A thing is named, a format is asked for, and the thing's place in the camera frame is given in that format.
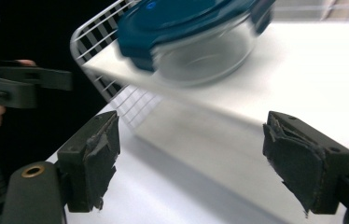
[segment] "wire rack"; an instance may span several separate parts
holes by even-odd
[[[138,2],[140,0],[116,1],[81,25],[70,43],[78,65],[131,128],[143,121],[161,97],[116,80],[108,80],[94,74],[83,64],[117,39],[119,18]],[[349,0],[277,0],[273,12],[276,21],[349,21]]]

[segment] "blue lid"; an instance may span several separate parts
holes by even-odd
[[[151,49],[182,39],[249,13],[258,0],[144,0],[120,19],[122,55],[153,71]]]

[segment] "brass insert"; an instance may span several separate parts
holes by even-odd
[[[22,177],[31,178],[31,177],[35,177],[35,176],[41,175],[41,174],[43,174],[44,169],[45,169],[45,168],[44,168],[43,165],[34,165],[34,166],[31,166],[31,167],[25,169],[25,170],[22,172]]]

